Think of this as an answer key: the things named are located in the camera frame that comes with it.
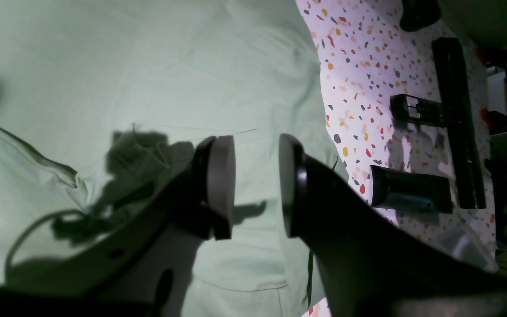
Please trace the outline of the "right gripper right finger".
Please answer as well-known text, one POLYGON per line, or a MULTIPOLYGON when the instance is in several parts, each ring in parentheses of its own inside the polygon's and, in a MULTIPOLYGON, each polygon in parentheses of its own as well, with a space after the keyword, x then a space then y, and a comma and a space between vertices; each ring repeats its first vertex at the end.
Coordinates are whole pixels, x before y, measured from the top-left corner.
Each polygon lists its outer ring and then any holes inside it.
POLYGON ((507 278, 397 229, 334 171, 279 137, 284 230, 318 265, 333 317, 507 317, 507 278))

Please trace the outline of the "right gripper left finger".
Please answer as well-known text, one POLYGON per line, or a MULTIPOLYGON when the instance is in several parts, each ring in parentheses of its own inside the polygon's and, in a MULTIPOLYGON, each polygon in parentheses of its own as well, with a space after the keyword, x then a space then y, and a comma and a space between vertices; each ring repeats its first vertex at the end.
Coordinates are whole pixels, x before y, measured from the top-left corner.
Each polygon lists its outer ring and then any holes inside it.
POLYGON ((0 286, 0 317, 177 317, 197 250, 233 231, 231 135, 211 136, 137 216, 57 266, 0 286))

